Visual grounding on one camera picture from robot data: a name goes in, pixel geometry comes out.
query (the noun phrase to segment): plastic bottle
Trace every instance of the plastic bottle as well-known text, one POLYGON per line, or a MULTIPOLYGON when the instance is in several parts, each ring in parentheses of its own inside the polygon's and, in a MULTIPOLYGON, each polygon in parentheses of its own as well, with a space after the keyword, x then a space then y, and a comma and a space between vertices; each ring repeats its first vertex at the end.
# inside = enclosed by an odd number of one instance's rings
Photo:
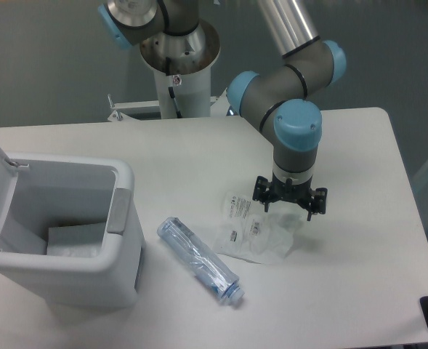
POLYGON ((219 301, 235 305, 244 296, 239 277, 178 218, 170 217, 157 234, 175 251, 219 301))

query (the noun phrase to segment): blue joint cap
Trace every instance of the blue joint cap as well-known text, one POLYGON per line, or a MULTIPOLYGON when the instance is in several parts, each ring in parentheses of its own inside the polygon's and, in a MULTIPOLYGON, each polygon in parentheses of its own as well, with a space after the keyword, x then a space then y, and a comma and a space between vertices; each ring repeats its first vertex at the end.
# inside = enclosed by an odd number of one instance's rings
POLYGON ((333 78, 330 82, 330 84, 332 84, 336 80, 341 78, 344 75, 344 72, 346 71, 346 55, 344 54, 343 49, 338 46, 335 41, 325 40, 323 43, 328 46, 331 51, 331 54, 333 55, 333 78))
POLYGON ((284 102, 275 113, 273 128, 278 140, 293 151, 311 151, 322 138, 322 113, 304 100, 284 102))
POLYGON ((111 36, 117 42, 117 45, 121 49, 130 49, 132 47, 132 45, 129 43, 128 40, 126 40, 125 36, 121 33, 120 29, 118 29, 117 25, 113 22, 109 13, 105 9, 105 6, 100 5, 97 8, 97 11, 99 12, 100 17, 104 20, 104 24, 105 24, 105 27, 107 28, 108 32, 111 34, 111 36))
POLYGON ((246 92, 246 89, 252 79, 258 75, 258 73, 253 71, 244 71, 231 81, 231 84, 227 89, 227 99, 238 114, 241 114, 241 100, 243 99, 244 92, 246 92))

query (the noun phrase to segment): white trash bin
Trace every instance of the white trash bin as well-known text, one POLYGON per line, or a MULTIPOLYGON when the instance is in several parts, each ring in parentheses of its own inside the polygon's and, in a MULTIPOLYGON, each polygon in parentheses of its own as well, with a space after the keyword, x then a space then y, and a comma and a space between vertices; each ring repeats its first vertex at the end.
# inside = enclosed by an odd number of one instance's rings
POLYGON ((47 302, 131 305, 145 246, 133 192, 123 161, 0 149, 0 273, 47 302))

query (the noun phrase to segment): plastic bag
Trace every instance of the plastic bag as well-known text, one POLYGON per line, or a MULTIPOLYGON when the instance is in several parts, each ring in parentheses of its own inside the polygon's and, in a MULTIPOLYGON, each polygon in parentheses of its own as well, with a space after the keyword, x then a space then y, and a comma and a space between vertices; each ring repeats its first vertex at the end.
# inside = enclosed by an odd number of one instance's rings
POLYGON ((294 232, 302 221, 293 204, 274 203, 265 213, 259 202, 229 192, 213 250, 249 262, 278 264, 293 246, 294 232))

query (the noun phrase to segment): gray floor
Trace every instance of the gray floor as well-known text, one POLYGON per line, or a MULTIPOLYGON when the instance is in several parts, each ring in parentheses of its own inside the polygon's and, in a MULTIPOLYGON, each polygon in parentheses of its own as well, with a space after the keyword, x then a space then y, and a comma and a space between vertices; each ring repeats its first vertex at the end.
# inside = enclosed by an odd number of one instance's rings
MULTIPOLYGON (((104 121, 107 93, 116 103, 156 99, 138 50, 118 50, 101 25, 101 2, 0 2, 0 127, 104 121)), ((217 95, 241 71, 281 64, 256 2, 221 2, 201 1, 222 40, 217 95)), ((310 99, 323 110, 385 109, 412 177, 428 158, 428 1, 306 4, 320 36, 339 42, 348 59, 344 78, 310 99)), ((416 200, 428 237, 428 186, 416 200)))

